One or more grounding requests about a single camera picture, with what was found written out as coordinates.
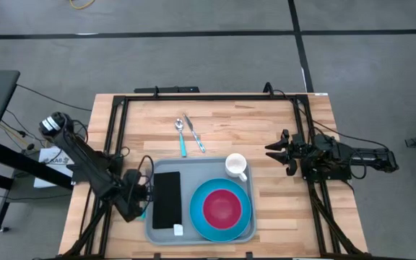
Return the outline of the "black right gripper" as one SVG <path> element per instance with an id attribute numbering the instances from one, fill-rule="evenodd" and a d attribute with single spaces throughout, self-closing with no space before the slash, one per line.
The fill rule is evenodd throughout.
<path id="1" fill-rule="evenodd" d="M 282 131 L 282 139 L 274 144 L 265 146 L 266 150 L 284 152 L 267 152 L 266 156 L 276 160 L 282 165 L 288 165 L 292 160 L 303 159 L 308 155 L 311 145 L 305 141 L 304 135 L 290 134 L 287 129 Z"/>

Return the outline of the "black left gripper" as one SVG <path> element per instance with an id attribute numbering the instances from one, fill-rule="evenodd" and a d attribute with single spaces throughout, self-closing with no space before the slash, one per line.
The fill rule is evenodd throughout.
<path id="1" fill-rule="evenodd" d="M 150 187 L 140 184 L 145 178 L 137 169 L 129 169 L 121 179 L 117 194 L 112 198 L 113 205 L 126 222 L 139 219 L 145 213 L 151 199 Z"/>

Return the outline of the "black smartphone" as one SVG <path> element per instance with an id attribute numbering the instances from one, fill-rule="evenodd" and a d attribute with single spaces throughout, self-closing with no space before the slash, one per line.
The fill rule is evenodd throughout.
<path id="1" fill-rule="evenodd" d="M 168 229 L 181 223 L 181 174 L 157 173 L 154 177 L 152 227 Z"/>

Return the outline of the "white ceramic mug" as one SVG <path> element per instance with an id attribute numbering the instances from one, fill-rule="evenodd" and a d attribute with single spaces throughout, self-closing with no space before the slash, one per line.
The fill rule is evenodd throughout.
<path id="1" fill-rule="evenodd" d="M 232 178 L 238 178 L 242 182 L 246 182 L 248 177 L 245 174 L 247 161 L 244 156 L 233 153 L 227 156 L 225 160 L 225 172 Z"/>

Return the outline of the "blue round plate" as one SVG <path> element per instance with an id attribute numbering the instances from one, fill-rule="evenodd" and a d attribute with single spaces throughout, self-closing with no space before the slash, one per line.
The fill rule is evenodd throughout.
<path id="1" fill-rule="evenodd" d="M 231 229 L 215 229 L 207 223 L 203 215 L 205 198 L 218 189 L 232 191 L 240 199 L 242 205 L 241 218 Z M 191 197 L 188 213 L 195 231 L 212 243 L 243 243 L 248 241 L 254 232 L 254 211 L 247 191 L 240 184 L 226 178 L 214 178 L 201 184 Z"/>

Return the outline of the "magenta plastic bowl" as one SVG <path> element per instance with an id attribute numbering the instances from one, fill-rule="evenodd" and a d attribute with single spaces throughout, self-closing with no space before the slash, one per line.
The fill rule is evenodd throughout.
<path id="1" fill-rule="evenodd" d="M 207 223 L 215 229 L 227 230 L 239 222 L 242 215 L 240 199 L 226 189 L 212 191 L 204 200 L 203 215 Z"/>

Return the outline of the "metal spoon teal handle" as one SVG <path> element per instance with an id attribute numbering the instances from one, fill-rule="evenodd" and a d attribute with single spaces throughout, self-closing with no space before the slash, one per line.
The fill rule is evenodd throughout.
<path id="1" fill-rule="evenodd" d="M 184 138 L 183 138 L 183 122 L 180 118 L 177 118 L 175 120 L 174 125 L 175 125 L 175 128 L 176 128 L 176 130 L 178 131 L 178 134 L 179 134 L 181 156 L 186 157 L 187 156 L 187 151 L 186 151 L 186 145 L 185 145 Z"/>

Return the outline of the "metal knife teal handle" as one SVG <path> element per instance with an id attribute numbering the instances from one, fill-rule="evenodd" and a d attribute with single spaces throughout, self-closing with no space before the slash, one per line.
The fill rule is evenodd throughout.
<path id="1" fill-rule="evenodd" d="M 189 117 L 183 113 L 183 118 L 185 119 L 194 139 L 196 140 L 197 145 L 199 146 L 199 149 L 201 150 L 201 152 L 205 153 L 206 149 L 204 147 L 204 145 L 202 144 L 202 141 L 200 140 L 199 136 L 197 135 L 197 133 L 194 130 L 193 124 L 191 122 L 191 120 L 189 119 Z"/>

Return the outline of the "gray plastic tray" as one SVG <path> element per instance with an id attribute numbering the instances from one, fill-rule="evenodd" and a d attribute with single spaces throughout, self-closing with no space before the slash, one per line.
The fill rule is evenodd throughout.
<path id="1" fill-rule="evenodd" d="M 214 178 L 226 178 L 235 181 L 236 183 L 244 187 L 244 189 L 247 191 L 252 201 L 253 216 L 255 222 L 254 232 L 250 237 L 250 239 L 252 239 L 256 232 L 256 211 L 254 204 L 254 188 L 251 177 L 251 169 L 249 167 L 246 168 L 246 175 L 248 177 L 248 180 L 246 182 L 242 182 L 241 180 L 237 180 L 228 176 L 228 174 L 225 172 L 225 158 L 223 157 L 160 160 L 156 162 L 156 171 L 156 174 L 167 173 L 170 171 L 179 172 L 181 174 L 181 206 L 183 235 L 174 236 L 173 228 L 154 229 L 151 223 L 153 206 L 149 206 L 146 209 L 146 220 L 144 221 L 144 230 L 146 238 L 150 242 L 159 246 L 188 246 L 212 243 L 202 238 L 195 231 L 189 217 L 189 203 L 195 190 L 205 181 Z"/>

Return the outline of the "white paper sheet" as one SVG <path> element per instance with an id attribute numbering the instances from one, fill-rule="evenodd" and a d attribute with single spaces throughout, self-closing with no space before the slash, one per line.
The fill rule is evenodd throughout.
<path id="1" fill-rule="evenodd" d="M 73 172 L 67 168 L 67 165 L 73 165 L 74 161 L 58 147 L 42 148 L 40 150 L 38 161 L 57 170 L 65 176 L 71 178 L 73 175 Z"/>

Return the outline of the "black power strip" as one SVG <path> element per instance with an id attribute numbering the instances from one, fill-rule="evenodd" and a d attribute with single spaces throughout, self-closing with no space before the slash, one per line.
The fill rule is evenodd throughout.
<path id="1" fill-rule="evenodd" d="M 199 93 L 200 90 L 198 87 L 147 87 L 147 88 L 135 88 L 134 93 L 190 93 L 196 92 Z"/>

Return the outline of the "black metal table frame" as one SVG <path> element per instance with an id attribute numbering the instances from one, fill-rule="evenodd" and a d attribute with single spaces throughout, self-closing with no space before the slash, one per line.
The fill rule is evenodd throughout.
<path id="1" fill-rule="evenodd" d="M 290 95 L 276 93 L 187 93 L 132 94 L 129 102 L 120 95 L 95 97 L 88 122 L 88 143 L 96 150 L 114 150 L 121 140 L 125 152 L 123 166 L 142 164 L 180 154 L 174 121 L 187 115 L 200 145 L 186 131 L 186 147 L 191 157 L 222 157 L 233 152 L 244 155 L 252 167 L 253 198 L 257 229 L 246 243 L 210 243 L 192 246 L 158 246 L 144 234 L 144 222 L 126 222 L 110 214 L 107 230 L 98 227 L 92 244 L 95 258 L 245 258 L 318 256 L 325 248 L 332 251 L 334 236 L 329 226 L 315 225 L 308 185 L 300 174 L 288 176 L 285 167 L 268 157 L 265 147 L 275 143 L 283 129 L 295 133 L 306 129 L 306 117 L 294 108 Z"/>

